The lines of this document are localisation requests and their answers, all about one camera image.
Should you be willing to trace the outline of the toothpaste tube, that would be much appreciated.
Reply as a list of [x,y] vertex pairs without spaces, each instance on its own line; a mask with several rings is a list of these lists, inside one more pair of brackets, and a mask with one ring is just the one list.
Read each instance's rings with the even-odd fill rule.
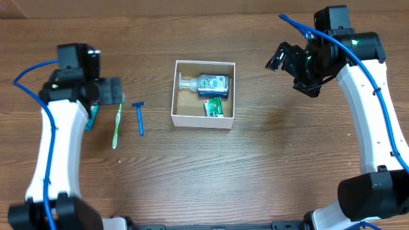
[[92,131],[93,124],[96,120],[96,115],[98,114],[100,106],[99,105],[92,105],[91,106],[91,117],[88,119],[88,122],[86,126],[84,127],[84,130],[87,132]]

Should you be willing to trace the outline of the green toothbrush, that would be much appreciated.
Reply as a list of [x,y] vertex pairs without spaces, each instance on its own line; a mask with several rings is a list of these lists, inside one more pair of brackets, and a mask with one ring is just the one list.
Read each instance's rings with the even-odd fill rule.
[[119,105],[118,112],[116,114],[116,121],[115,121],[115,129],[114,129],[114,135],[112,138],[112,148],[115,150],[118,145],[118,134],[119,134],[119,126],[121,123],[121,113],[122,113],[122,108],[123,108],[123,103],[125,101],[125,94],[122,94],[122,102]]

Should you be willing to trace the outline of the blue disposable razor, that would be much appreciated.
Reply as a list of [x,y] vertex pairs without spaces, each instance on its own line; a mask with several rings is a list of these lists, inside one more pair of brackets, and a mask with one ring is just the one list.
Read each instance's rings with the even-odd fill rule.
[[135,107],[136,111],[137,111],[137,120],[138,120],[138,125],[139,125],[139,134],[140,134],[140,136],[144,135],[143,119],[142,119],[142,114],[141,114],[141,107],[142,106],[144,106],[144,102],[137,102],[137,103],[132,104],[132,107]]

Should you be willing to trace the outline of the clear pump bottle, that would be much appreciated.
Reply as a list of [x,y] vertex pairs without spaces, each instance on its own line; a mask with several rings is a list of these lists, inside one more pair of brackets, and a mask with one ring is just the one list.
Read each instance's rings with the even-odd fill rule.
[[228,98],[229,95],[229,75],[200,73],[198,77],[190,80],[183,80],[181,72],[178,73],[178,88],[189,89],[196,92],[202,98]]

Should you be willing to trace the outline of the green soap packet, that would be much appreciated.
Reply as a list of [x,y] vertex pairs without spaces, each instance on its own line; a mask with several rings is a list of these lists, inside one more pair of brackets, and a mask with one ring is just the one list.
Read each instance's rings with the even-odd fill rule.
[[207,117],[223,118],[222,100],[220,97],[204,100],[204,109]]

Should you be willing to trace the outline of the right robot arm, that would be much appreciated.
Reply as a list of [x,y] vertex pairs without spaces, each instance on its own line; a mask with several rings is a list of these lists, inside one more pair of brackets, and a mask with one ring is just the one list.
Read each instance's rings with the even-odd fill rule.
[[284,70],[294,88],[317,97],[335,79],[345,94],[360,149],[360,175],[343,180],[337,199],[305,215],[302,229],[357,229],[408,213],[408,144],[387,85],[386,55],[369,33],[308,33],[301,48],[282,42],[267,62]]

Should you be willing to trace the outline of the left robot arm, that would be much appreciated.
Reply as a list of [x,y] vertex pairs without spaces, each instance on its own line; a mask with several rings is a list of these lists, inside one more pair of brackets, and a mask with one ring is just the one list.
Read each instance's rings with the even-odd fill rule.
[[82,136],[91,105],[120,104],[117,77],[49,81],[35,99],[42,109],[42,136],[24,204],[9,208],[13,229],[127,229],[123,217],[102,218],[79,189]]

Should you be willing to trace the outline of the white cardboard box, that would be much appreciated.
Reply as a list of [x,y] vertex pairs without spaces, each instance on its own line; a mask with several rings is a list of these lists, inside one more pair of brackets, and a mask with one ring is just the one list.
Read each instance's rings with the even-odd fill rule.
[[[224,116],[208,117],[205,100],[196,92],[179,88],[179,80],[197,77],[200,73],[229,75],[229,96],[222,100]],[[174,68],[171,117],[176,127],[230,129],[235,118],[236,65],[230,62],[177,60]]]

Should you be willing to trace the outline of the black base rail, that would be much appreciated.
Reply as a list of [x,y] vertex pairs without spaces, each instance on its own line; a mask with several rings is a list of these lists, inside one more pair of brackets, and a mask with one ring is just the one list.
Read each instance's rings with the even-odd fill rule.
[[304,221],[284,220],[273,221],[270,224],[219,224],[219,225],[189,225],[165,226],[163,224],[136,225],[130,222],[131,230],[305,230],[310,229]]

